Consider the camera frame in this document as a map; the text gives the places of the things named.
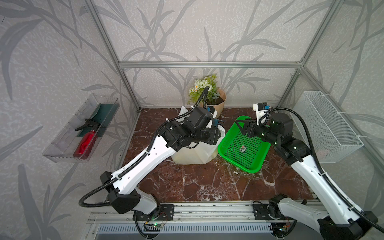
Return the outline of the white printed plastic bag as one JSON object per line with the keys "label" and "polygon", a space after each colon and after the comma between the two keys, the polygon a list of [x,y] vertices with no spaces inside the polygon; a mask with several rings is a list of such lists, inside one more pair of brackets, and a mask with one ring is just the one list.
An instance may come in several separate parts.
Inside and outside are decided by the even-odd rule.
{"label": "white printed plastic bag", "polygon": [[[206,108],[209,111],[212,111],[213,114],[216,113],[214,108],[210,108],[209,106]],[[182,123],[184,119],[189,115],[180,118],[177,122]],[[182,148],[174,155],[172,155],[173,161],[178,165],[204,165],[210,162],[213,158],[215,158],[218,154],[218,145],[223,140],[225,136],[225,129],[221,125],[215,124],[215,118],[213,122],[213,126],[211,128],[218,128],[221,132],[221,137],[216,145],[208,145],[203,142],[200,142],[195,148]]]}

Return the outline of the green perforated plastic basket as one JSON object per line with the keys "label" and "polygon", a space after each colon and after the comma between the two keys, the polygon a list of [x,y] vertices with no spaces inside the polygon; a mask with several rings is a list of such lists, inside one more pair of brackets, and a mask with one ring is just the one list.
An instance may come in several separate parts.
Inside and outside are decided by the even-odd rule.
{"label": "green perforated plastic basket", "polygon": [[230,164],[254,174],[262,168],[270,147],[258,137],[242,135],[237,124],[233,124],[220,142],[218,153]]}

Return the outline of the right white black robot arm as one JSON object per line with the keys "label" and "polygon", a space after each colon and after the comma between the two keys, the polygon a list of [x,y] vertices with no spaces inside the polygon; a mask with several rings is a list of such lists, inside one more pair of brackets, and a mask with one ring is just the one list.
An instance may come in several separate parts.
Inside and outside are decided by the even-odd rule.
{"label": "right white black robot arm", "polygon": [[284,113],[269,117],[269,125],[261,123],[263,117],[237,120],[236,125],[242,135],[258,137],[273,145],[275,152],[306,181],[325,207],[325,211],[317,211],[279,196],[275,202],[281,215],[305,224],[325,240],[358,240],[371,228],[383,232],[375,214],[363,211],[323,170],[313,144],[294,138],[294,121]]}

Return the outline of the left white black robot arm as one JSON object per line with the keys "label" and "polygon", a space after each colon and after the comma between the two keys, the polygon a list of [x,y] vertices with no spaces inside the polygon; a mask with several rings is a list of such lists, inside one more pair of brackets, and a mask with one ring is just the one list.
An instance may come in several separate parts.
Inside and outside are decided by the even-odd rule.
{"label": "left white black robot arm", "polygon": [[150,150],[143,150],[121,169],[101,175],[102,182],[117,179],[108,187],[108,200],[119,214],[131,210],[150,215],[159,209],[157,199],[141,191],[137,185],[168,157],[177,165],[204,165],[218,154],[225,136],[222,126],[208,127],[191,133],[185,124],[168,122],[156,135]]}

